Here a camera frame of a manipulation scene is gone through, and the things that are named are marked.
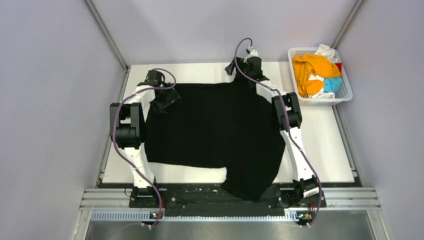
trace red cloth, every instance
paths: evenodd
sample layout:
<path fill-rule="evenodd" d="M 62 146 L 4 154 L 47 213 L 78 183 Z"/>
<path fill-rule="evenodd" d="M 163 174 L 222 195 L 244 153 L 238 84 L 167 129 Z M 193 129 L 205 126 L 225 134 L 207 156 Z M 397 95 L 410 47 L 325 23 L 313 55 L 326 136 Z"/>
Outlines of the red cloth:
<path fill-rule="evenodd" d="M 341 63 L 341 62 L 339 62 L 339 63 L 336 63 L 335 65 L 337 66 L 338 70 L 339 70 L 339 71 L 340 71 L 340 73 L 341 73 L 341 72 L 342 72 L 342 63 Z"/>

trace laundry basket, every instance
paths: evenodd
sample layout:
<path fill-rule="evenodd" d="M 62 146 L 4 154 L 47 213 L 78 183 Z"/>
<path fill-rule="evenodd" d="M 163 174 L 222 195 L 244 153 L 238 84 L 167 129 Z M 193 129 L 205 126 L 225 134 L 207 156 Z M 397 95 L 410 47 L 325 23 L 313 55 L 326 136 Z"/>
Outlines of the laundry basket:
<path fill-rule="evenodd" d="M 296 84 L 295 71 L 293 69 L 293 58 L 296 54 L 301 56 L 305 54 L 314 54 L 318 50 L 318 47 L 294 47 L 288 50 L 288 60 L 290 63 L 291 79 L 294 85 L 294 91 L 296 92 L 299 103 L 301 105 L 330 105 L 334 106 L 338 103 L 350 101 L 354 96 L 352 93 L 351 85 L 349 84 L 348 76 L 346 76 L 345 68 L 341 66 L 341 78 L 343 83 L 341 84 L 340 89 L 335 94 L 335 98 L 304 98 L 299 96 L 298 86 Z M 337 50 L 335 50 L 335 57 L 338 59 L 339 63 L 342 62 Z"/>

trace orange cloth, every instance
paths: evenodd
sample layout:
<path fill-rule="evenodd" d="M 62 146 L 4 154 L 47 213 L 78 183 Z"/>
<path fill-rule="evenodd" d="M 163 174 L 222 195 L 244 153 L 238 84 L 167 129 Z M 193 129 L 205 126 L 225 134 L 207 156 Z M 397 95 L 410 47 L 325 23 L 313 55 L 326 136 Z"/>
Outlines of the orange cloth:
<path fill-rule="evenodd" d="M 342 75 L 337 66 L 325 56 L 313 54 L 305 54 L 304 56 L 296 54 L 293 58 L 293 69 L 297 90 L 303 98 L 307 98 L 308 94 L 317 94 L 324 87 L 324 82 L 320 80 L 308 80 L 311 74 L 323 78 L 336 78 Z"/>

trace white wall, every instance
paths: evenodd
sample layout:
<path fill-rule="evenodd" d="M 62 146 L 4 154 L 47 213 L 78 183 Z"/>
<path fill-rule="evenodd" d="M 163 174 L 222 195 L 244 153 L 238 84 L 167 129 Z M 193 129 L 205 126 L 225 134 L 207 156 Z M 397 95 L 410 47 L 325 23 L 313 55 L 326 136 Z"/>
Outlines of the white wall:
<path fill-rule="evenodd" d="M 394 239 L 424 235 L 424 1 L 368 1 L 339 48 L 353 91 L 342 105 L 362 178 Z"/>
<path fill-rule="evenodd" d="M 123 76 L 82 0 L 0 2 L 0 239 L 69 239 Z"/>
<path fill-rule="evenodd" d="M 331 45 L 356 0 L 93 2 L 132 65 L 228 62 L 245 37 L 265 61 L 287 61 L 289 48 Z"/>

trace black fabric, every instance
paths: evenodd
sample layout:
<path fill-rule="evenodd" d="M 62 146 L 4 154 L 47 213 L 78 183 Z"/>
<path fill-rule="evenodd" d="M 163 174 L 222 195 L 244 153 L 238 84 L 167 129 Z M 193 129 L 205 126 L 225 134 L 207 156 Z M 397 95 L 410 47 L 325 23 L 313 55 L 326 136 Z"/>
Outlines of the black fabric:
<path fill-rule="evenodd" d="M 177 84 L 181 103 L 146 121 L 149 162 L 226 167 L 230 194 L 259 200 L 277 176 L 285 142 L 273 129 L 271 104 L 243 82 Z"/>

